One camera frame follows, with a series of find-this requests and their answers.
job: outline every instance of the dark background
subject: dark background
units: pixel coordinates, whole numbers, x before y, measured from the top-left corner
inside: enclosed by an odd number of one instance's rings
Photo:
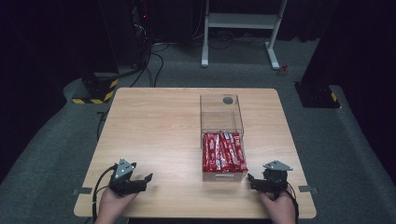
[[[197,14],[196,7],[191,8],[196,1],[184,2],[187,5],[175,6],[188,7],[186,11]],[[245,3],[224,2],[227,10]],[[251,2],[253,6],[260,4],[258,0]],[[276,6],[278,1],[268,3]],[[392,105],[396,93],[395,1],[344,0],[333,13],[336,4],[330,0],[289,0],[278,38],[306,41],[322,37],[304,83],[343,88],[362,131],[395,182],[391,156],[396,147],[396,111]],[[72,7],[67,10],[73,14]],[[62,1],[2,1],[0,22],[3,180],[35,133],[66,102],[63,87],[83,75],[76,59],[86,52],[76,55],[68,48]]]

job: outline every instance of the candy bar wrapper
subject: candy bar wrapper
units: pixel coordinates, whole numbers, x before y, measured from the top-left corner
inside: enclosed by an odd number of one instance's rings
[[[215,150],[215,137],[213,133],[205,134],[208,141],[208,168],[207,172],[215,172],[217,170],[216,165],[216,150]]]
[[[224,133],[219,134],[220,140],[220,161],[221,161],[221,171],[223,173],[234,172],[233,160],[231,159],[230,150],[228,149],[227,140]]]
[[[203,171],[204,172],[209,172],[209,137],[208,134],[204,134],[204,139],[203,139]]]
[[[215,141],[215,155],[216,155],[216,171],[221,172],[221,161],[220,161],[220,142],[219,142],[219,134],[215,133],[213,135],[213,139]]]
[[[242,146],[241,146],[241,137],[240,137],[239,133],[232,133],[232,136],[233,136],[233,141],[234,141],[234,145],[235,145],[236,156],[237,156],[238,160],[241,162],[241,170],[242,170],[242,172],[247,172],[248,167],[247,167],[246,160],[245,160],[245,154],[244,154],[244,151],[242,150]]]
[[[235,142],[233,140],[233,136],[227,132],[224,132],[223,134],[228,145],[228,150],[230,153],[231,160],[233,161],[233,169],[235,172],[241,172],[241,162],[240,160],[238,160],[238,157],[236,155]]]

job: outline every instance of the black cable bundle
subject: black cable bundle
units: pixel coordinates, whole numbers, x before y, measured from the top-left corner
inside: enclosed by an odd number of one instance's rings
[[[102,181],[103,176],[105,176],[105,174],[107,174],[110,171],[115,171],[117,170],[118,165],[114,164],[113,166],[109,167],[107,170],[105,170],[101,176],[99,177],[98,181],[96,182],[96,186],[95,186],[95,190],[93,191],[93,195],[92,195],[92,219],[93,219],[93,223],[95,223],[96,219],[97,219],[97,211],[96,211],[96,202],[97,202],[97,193],[98,193],[98,187],[100,182]]]

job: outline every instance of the black cable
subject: black cable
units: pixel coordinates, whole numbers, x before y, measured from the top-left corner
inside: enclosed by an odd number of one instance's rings
[[[117,169],[117,167],[118,167],[117,164],[114,164],[113,166],[108,167],[107,170],[105,170],[101,174],[98,181],[96,182],[96,186],[95,186],[95,189],[94,189],[93,195],[92,195],[92,220],[93,220],[93,223],[95,223],[97,216],[98,216],[97,211],[96,211],[96,202],[97,202],[97,192],[99,191],[98,190],[99,184],[102,181],[102,178],[103,178],[103,176],[105,176],[105,174],[107,174],[108,172],[110,172],[112,170],[115,171]]]
[[[149,86],[153,87],[154,83],[152,82],[152,75],[151,75],[151,71],[149,70],[149,68],[146,68],[146,71],[148,72],[148,80],[149,80]]]
[[[156,54],[156,53],[151,53],[151,54],[153,54],[153,55],[155,55],[155,56],[157,56],[157,57],[159,57],[159,58],[161,59],[161,67],[160,67],[160,69],[158,70],[157,75],[156,75],[155,78],[154,78],[154,85],[153,85],[153,87],[157,87],[157,79],[158,79],[158,76],[160,75],[161,70],[163,70],[163,57],[161,57],[161,55]]]
[[[131,84],[130,87],[132,87],[134,84],[136,84],[137,80],[139,80],[139,78],[142,76],[142,74],[146,71],[146,69],[142,69],[142,71],[140,72],[139,76],[137,76],[137,78],[134,80],[134,82]]]
[[[294,191],[294,188],[291,186],[291,184],[288,183],[288,185],[290,186],[291,190],[293,191],[294,197],[291,195],[291,193],[288,190],[285,189],[285,192],[290,196],[291,201],[293,202],[295,215],[296,215],[295,221],[296,221],[296,224],[298,224],[298,216],[300,215],[300,211],[299,211],[299,208],[298,208],[298,203],[297,203],[297,199],[296,199],[296,193]]]
[[[106,121],[106,116],[107,116],[109,110],[110,110],[110,108],[106,112],[97,112],[96,113],[96,114],[101,114],[101,117],[100,117],[99,123],[98,123],[98,127],[97,127],[97,130],[96,130],[96,140],[97,141],[99,141],[100,125],[102,124],[103,121]]]

